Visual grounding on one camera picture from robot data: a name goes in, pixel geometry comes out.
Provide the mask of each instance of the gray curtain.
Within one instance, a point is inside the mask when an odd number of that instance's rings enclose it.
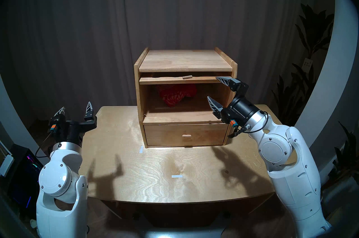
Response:
[[[238,63],[248,98],[273,107],[278,75],[304,59],[294,26],[316,0],[5,0],[1,23],[26,97],[41,120],[87,102],[135,105],[133,64],[151,49],[212,49]]]

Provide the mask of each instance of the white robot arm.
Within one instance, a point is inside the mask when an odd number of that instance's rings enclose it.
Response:
[[[257,142],[275,192],[292,214],[298,238],[316,237],[327,231],[331,225],[322,213],[319,172],[301,133],[295,127],[275,124],[267,112],[251,104],[244,96],[248,89],[245,83],[231,77],[217,79],[236,95],[227,108],[208,97],[213,114],[235,128],[230,138],[248,133]],[[293,148],[297,161],[285,165]]]
[[[56,140],[48,162],[40,172],[40,192],[36,202],[36,220],[41,238],[85,238],[88,233],[87,193],[88,182],[79,176],[82,163],[83,134],[97,126],[97,118],[89,102],[85,122],[65,120],[64,108],[50,121],[50,134]],[[74,203],[71,210],[61,210],[55,199]]]

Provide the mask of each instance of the wooden shelf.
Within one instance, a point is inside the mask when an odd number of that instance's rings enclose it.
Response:
[[[182,79],[182,77],[159,77],[159,78],[140,78],[140,84],[174,84],[174,83],[218,83],[216,77],[192,77]]]
[[[232,72],[232,67],[215,50],[150,50],[139,72]]]
[[[168,107],[164,103],[153,86],[148,96],[150,101],[143,124],[222,123],[212,114],[207,101],[207,96],[210,96],[219,103],[225,104],[221,96],[222,92],[218,90],[221,86],[224,85],[221,83],[197,84],[197,94],[194,97],[185,97],[173,107]]]
[[[226,144],[231,126],[213,115],[207,101],[210,96],[228,106],[234,97],[234,93],[216,79],[237,77],[237,63],[223,51],[217,47],[214,50],[149,50],[147,47],[136,61],[134,72],[145,148]],[[184,83],[195,84],[196,95],[167,106],[158,94],[157,85]]]

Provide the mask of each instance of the cable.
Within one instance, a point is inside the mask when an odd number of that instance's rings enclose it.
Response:
[[[48,156],[41,156],[41,157],[39,157],[39,156],[37,156],[37,152],[39,152],[39,150],[40,150],[40,148],[43,146],[43,144],[46,142],[46,140],[47,140],[47,138],[48,137],[50,137],[50,135],[52,134],[52,132],[50,132],[50,134],[46,137],[46,139],[42,142],[42,144],[39,146],[39,148],[37,149],[37,151],[36,151],[36,153],[35,153],[35,157],[36,158],[48,158]]]
[[[263,111],[263,112],[265,114],[267,114],[267,120],[266,120],[266,123],[263,125],[263,127],[261,129],[258,129],[258,130],[252,131],[252,132],[245,132],[245,131],[241,131],[240,129],[238,129],[238,131],[240,131],[241,133],[250,134],[250,133],[255,133],[255,132],[258,132],[258,131],[262,130],[267,125],[267,122],[268,122],[268,119],[269,119],[268,113],[266,111]]]

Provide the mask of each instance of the red fabric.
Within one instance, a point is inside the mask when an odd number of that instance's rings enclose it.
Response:
[[[197,93],[196,85],[193,83],[184,84],[159,84],[157,91],[162,100],[169,106],[173,107],[184,97],[193,97]]]

